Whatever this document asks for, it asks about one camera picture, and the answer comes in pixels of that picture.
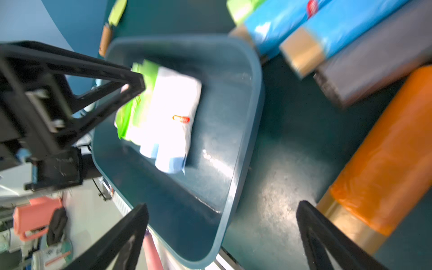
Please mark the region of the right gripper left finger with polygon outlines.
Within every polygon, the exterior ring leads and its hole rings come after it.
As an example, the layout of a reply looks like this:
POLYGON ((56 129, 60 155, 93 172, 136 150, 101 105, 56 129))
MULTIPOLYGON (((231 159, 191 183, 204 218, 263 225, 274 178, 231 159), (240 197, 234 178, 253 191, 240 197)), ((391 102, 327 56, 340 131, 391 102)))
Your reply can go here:
POLYGON ((149 213, 139 204, 85 253, 68 264, 66 270, 134 270, 140 257, 149 213))

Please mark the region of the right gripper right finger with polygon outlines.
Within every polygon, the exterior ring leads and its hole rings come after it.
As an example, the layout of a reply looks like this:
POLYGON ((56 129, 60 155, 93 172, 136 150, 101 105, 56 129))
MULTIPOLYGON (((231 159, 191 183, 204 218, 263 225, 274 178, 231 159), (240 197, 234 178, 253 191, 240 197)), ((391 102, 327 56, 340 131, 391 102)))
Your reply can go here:
POLYGON ((332 270, 329 254, 344 270, 386 269, 345 236, 308 201, 303 200, 299 203, 296 218, 310 269, 332 270))

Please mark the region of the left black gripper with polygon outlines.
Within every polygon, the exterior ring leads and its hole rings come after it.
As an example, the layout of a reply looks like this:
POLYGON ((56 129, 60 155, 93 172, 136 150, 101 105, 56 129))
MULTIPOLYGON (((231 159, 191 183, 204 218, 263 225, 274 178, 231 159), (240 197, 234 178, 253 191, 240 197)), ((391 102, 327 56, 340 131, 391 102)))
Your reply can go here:
POLYGON ((35 41, 1 44, 1 168, 30 152, 33 192, 81 185, 84 161, 73 146, 95 126, 145 91, 140 73, 105 60, 35 41), (66 76, 105 84, 77 96, 66 76))

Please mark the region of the green trash bag roll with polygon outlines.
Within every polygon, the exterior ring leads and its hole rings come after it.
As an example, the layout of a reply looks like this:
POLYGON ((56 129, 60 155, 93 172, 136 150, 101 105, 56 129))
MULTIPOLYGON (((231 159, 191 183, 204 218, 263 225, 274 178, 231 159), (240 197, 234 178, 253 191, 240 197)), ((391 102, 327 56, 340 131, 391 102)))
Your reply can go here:
POLYGON ((129 121, 133 116, 133 112, 137 105, 140 103, 141 97, 138 94, 125 105, 123 105, 116 113, 114 125, 117 128, 117 135, 119 139, 125 138, 129 126, 129 121))

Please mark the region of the white roll red label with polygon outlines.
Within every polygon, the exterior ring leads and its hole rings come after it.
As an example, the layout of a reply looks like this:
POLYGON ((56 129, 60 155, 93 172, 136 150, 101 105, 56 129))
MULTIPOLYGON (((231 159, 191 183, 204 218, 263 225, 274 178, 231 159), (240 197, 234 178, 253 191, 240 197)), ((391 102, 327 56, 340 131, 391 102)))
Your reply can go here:
POLYGON ((201 96, 200 80, 167 67, 160 67, 152 100, 158 170, 176 174, 185 171, 192 126, 201 96))

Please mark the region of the white blue trash bag roll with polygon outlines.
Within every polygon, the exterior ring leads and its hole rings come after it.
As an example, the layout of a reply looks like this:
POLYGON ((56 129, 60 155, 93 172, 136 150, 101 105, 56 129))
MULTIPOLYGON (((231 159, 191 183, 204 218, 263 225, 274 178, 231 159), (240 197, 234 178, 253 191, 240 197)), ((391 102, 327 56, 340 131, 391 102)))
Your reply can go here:
POLYGON ((162 128, 165 114, 165 68, 159 66, 153 98, 147 115, 147 122, 141 128, 140 153, 151 159, 158 154, 159 145, 162 139, 162 128))

